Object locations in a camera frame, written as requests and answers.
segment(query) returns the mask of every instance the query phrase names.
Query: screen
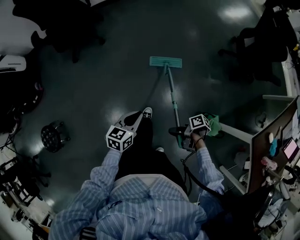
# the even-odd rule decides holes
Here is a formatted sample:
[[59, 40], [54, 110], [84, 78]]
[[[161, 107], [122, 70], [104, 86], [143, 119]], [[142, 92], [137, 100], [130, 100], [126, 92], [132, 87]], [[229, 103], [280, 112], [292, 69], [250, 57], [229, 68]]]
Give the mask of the screen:
[[285, 155], [288, 159], [290, 159], [291, 155], [294, 153], [294, 151], [297, 149], [296, 142], [292, 139], [292, 141], [285, 147]]

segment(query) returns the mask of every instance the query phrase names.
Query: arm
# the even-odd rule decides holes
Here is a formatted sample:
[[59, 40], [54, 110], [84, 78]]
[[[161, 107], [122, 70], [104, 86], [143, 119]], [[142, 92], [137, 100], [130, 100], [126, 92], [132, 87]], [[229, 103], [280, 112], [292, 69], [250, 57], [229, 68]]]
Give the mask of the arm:
[[[197, 160], [199, 164], [199, 181], [208, 188], [223, 194], [224, 186], [223, 175], [216, 169], [211, 161], [210, 154], [205, 146], [203, 139], [199, 135], [192, 134], [196, 143]], [[216, 197], [203, 189], [199, 189], [200, 206], [205, 210], [207, 218], [212, 219], [222, 211], [222, 207]]]
[[49, 240], [72, 240], [90, 225], [97, 209], [106, 205], [119, 169], [120, 157], [120, 152], [110, 150], [102, 165], [91, 171], [90, 180], [83, 183], [70, 206], [56, 215]]
[[[224, 180], [223, 175], [216, 169], [211, 161], [210, 154], [203, 139], [197, 134], [192, 134], [192, 138], [196, 142], [195, 147], [199, 164], [199, 181], [208, 188], [222, 194], [224, 190], [224, 186], [222, 185], [222, 181]], [[210, 195], [203, 189], [200, 189], [200, 193], [201, 195]]]

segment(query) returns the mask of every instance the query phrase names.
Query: striped shirt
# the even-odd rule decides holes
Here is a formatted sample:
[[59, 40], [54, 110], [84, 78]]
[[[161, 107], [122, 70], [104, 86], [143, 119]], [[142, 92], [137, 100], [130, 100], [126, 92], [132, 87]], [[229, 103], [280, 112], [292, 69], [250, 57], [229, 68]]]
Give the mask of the striped shirt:
[[[187, 201], [173, 184], [158, 178], [147, 186], [131, 178], [111, 193], [121, 154], [110, 150], [83, 183], [70, 206], [56, 215], [50, 240], [72, 240], [96, 217], [97, 239], [208, 239], [201, 225], [222, 211], [218, 200], [200, 189], [200, 205]], [[223, 175], [207, 148], [197, 151], [199, 180], [222, 193]]]

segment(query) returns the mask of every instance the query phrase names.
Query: black stool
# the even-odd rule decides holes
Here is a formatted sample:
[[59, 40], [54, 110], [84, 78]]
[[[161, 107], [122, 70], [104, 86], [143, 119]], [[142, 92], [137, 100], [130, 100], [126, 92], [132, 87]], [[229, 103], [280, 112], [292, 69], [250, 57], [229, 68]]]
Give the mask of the black stool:
[[64, 122], [54, 121], [44, 126], [41, 131], [41, 138], [44, 147], [49, 152], [57, 152], [64, 146], [64, 142], [70, 141], [64, 128]]

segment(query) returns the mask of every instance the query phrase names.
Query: pink screen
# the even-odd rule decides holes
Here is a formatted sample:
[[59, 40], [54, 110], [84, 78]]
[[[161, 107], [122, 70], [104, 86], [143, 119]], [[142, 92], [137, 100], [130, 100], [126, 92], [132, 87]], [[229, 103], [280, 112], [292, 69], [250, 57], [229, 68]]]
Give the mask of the pink screen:
[[286, 147], [285, 149], [285, 154], [287, 158], [290, 158], [295, 149], [297, 148], [297, 144], [295, 143], [294, 140], [291, 141], [291, 143]]

